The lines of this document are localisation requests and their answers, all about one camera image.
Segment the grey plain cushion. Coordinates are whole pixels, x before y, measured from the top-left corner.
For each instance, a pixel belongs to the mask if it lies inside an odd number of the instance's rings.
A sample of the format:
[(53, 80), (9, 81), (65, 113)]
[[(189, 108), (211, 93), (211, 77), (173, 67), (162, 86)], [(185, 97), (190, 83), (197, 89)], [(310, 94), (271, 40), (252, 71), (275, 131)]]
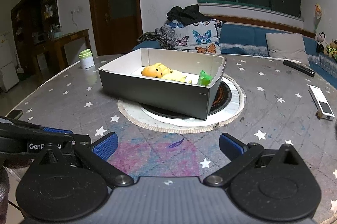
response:
[(267, 33), (266, 41), (269, 56), (296, 60), (304, 65), (310, 65), (301, 34)]

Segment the blue sofa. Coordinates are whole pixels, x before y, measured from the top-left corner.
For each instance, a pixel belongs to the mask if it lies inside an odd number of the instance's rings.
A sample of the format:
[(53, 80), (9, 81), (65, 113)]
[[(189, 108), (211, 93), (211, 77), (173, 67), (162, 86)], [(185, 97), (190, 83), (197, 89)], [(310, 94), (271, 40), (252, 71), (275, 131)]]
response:
[[(280, 31), (225, 23), (218, 31), (218, 45), (223, 54), (269, 56), (266, 34), (280, 34)], [(319, 55), (316, 52), (317, 42), (308, 37), (303, 37), (305, 51), (310, 63), (310, 68), (317, 72), (333, 87), (336, 87), (336, 76), (319, 66)]]

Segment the white jar green lid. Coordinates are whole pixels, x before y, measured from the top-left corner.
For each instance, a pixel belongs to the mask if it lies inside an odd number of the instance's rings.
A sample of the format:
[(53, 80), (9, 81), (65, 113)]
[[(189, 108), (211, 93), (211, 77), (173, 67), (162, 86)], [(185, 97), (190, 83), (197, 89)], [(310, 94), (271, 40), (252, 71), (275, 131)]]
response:
[(94, 59), (90, 49), (81, 51), (78, 58), (82, 69), (89, 69), (94, 66)]

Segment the round white table hotplate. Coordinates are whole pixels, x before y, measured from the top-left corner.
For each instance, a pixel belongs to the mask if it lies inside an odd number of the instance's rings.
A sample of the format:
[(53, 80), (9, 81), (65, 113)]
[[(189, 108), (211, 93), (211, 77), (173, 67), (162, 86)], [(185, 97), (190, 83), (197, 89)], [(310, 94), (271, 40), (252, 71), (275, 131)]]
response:
[(243, 88), (226, 74), (222, 82), (229, 87), (232, 97), (224, 109), (209, 115), (206, 120), (162, 117), (136, 102), (124, 100), (118, 100), (118, 110), (131, 123), (144, 129), (175, 134), (205, 133), (228, 125), (239, 117), (245, 107), (246, 94)]

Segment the yellow plush toy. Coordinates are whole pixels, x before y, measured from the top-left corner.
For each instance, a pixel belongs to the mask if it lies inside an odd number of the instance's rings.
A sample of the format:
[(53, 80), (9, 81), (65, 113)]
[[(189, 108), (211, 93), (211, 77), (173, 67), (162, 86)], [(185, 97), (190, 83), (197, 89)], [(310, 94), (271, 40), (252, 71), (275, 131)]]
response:
[(176, 82), (187, 82), (192, 83), (192, 80), (187, 80), (187, 76), (182, 74), (180, 71), (172, 70), (170, 73), (167, 73), (161, 77), (162, 80), (176, 81)]

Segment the panda plush toy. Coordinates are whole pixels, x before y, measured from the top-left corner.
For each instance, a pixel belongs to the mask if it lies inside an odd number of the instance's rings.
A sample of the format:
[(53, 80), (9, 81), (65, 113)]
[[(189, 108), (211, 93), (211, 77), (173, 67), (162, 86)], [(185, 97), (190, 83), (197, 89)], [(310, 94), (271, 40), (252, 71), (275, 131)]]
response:
[(316, 39), (316, 52), (317, 53), (326, 53), (326, 49), (328, 46), (328, 43), (326, 41), (326, 35), (324, 32), (319, 32), (318, 34), (315, 35)]

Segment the white refrigerator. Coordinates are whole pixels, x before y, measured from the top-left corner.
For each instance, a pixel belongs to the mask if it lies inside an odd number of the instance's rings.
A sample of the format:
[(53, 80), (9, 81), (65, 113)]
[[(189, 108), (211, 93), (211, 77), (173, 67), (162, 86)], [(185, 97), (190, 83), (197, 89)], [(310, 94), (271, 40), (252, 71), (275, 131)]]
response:
[(19, 82), (19, 79), (15, 70), (6, 34), (1, 35), (0, 50), (1, 89), (3, 92), (8, 92)]

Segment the black remote control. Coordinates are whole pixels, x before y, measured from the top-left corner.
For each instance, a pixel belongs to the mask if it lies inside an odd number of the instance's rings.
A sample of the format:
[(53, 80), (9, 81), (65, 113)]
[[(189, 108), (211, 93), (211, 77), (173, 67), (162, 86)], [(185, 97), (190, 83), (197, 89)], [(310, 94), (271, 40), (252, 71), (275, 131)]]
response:
[(309, 77), (314, 78), (314, 76), (315, 76), (315, 71), (314, 70), (311, 70), (307, 66), (299, 64), (297, 62), (293, 62), (293, 61), (289, 61), (289, 60), (285, 59), (283, 61), (283, 64), (286, 65), (286, 66), (288, 66), (288, 67), (291, 67), (291, 68), (293, 68), (295, 70), (298, 70), (299, 72), (304, 73), (304, 74), (306, 74)]

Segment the white remote control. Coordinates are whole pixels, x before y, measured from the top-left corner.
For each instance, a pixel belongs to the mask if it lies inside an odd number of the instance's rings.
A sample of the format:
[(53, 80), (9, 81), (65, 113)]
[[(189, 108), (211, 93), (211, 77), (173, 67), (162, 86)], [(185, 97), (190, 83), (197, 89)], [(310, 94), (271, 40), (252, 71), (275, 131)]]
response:
[(317, 107), (317, 118), (333, 121), (335, 119), (334, 112), (321, 89), (313, 85), (308, 85), (308, 91)]

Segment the colourful small plush toys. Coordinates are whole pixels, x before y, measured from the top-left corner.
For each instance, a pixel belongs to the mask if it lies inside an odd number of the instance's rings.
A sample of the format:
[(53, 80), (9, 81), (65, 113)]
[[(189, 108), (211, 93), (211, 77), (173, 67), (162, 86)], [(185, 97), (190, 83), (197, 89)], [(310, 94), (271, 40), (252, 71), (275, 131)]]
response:
[(326, 55), (330, 58), (336, 58), (337, 40), (333, 40), (326, 46)]

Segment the dark wooden door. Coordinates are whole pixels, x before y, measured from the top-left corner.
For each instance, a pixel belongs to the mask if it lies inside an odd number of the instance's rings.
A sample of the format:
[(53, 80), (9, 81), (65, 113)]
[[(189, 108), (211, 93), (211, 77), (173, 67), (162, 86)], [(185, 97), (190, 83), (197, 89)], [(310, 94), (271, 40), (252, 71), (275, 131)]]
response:
[(98, 55), (130, 52), (143, 33), (140, 0), (89, 0)]

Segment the wooden side table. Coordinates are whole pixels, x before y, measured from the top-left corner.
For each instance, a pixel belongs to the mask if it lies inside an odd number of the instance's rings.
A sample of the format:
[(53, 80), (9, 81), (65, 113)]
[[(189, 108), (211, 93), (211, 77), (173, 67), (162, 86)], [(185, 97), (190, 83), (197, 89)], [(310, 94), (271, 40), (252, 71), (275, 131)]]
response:
[(78, 61), (82, 49), (91, 49), (88, 29), (64, 34), (34, 45), (33, 57), (38, 64), (38, 56), (44, 55), (49, 71), (58, 73)]

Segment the black clothes pile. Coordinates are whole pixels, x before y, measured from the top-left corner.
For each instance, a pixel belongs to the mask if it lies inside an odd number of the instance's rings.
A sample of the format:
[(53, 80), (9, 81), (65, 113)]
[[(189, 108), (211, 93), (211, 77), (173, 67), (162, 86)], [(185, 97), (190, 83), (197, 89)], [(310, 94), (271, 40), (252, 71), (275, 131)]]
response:
[(167, 13), (167, 20), (169, 22), (176, 20), (182, 23), (184, 26), (188, 26), (197, 22), (209, 21), (211, 19), (211, 17), (204, 15), (199, 11), (199, 5), (197, 4), (186, 6), (184, 9), (180, 6), (174, 6)]

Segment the green plastic packet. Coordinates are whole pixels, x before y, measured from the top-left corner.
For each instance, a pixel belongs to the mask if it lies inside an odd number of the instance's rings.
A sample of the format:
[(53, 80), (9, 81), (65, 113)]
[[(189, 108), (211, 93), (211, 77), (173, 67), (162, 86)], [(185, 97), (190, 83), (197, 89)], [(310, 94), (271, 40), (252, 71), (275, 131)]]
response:
[(211, 75), (207, 74), (204, 70), (201, 70), (201, 72), (199, 73), (198, 85), (209, 86), (212, 79), (213, 77)]

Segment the butterfly print cushion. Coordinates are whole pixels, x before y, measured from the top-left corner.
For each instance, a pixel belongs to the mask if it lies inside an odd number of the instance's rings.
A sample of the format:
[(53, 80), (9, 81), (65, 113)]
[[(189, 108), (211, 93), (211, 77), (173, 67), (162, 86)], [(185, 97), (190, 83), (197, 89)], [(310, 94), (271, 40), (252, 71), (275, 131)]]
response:
[(179, 51), (189, 51), (203, 54), (220, 54), (219, 39), (223, 22), (217, 19), (196, 22), (184, 26), (182, 23), (173, 20), (166, 23), (172, 30), (173, 49)]

